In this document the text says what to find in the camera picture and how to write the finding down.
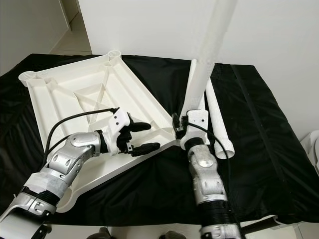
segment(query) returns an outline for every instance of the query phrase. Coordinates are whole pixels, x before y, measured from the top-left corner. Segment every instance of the white tape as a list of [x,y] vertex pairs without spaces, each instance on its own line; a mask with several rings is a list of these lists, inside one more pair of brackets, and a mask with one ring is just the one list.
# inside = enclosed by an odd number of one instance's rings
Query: white tape
[[60,199],[68,188],[68,185],[63,180],[44,172],[32,173],[24,185],[35,193],[48,190]]

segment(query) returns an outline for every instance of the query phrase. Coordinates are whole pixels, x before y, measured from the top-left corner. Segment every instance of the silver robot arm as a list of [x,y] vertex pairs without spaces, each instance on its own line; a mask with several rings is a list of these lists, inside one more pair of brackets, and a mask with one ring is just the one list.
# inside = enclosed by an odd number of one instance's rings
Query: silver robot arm
[[66,139],[40,170],[33,173],[0,217],[0,238],[42,239],[50,231],[43,225],[55,213],[56,205],[72,184],[83,164],[101,153],[111,156],[128,153],[132,156],[159,149],[159,143],[143,144],[134,148],[130,144],[131,131],[150,129],[148,123],[134,123],[130,115],[118,109],[105,132],[75,133]]

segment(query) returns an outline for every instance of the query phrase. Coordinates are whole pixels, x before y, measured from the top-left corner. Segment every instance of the white wall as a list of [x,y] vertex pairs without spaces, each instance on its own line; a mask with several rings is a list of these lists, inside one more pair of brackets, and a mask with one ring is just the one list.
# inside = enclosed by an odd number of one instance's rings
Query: white wall
[[[214,1],[79,0],[93,54],[192,59]],[[219,62],[255,65],[299,138],[319,128],[319,1],[239,0]]]
[[67,30],[59,0],[1,0],[0,75],[31,53],[49,53]]

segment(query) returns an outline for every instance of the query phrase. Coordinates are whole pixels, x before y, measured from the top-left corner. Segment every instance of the black cloth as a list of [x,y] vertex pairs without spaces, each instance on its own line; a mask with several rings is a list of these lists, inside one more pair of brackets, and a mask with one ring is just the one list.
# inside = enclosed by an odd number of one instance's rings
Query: black cloth
[[[92,57],[31,54],[1,77],[0,213],[43,157],[29,93],[18,75]],[[170,115],[180,113],[190,61],[142,56],[123,60]],[[229,165],[227,160],[218,162],[237,219],[282,215],[319,222],[319,177],[255,67],[216,64],[211,78],[236,151]],[[81,195],[70,211],[56,213],[51,222],[198,224],[185,152],[174,146],[147,159]]]

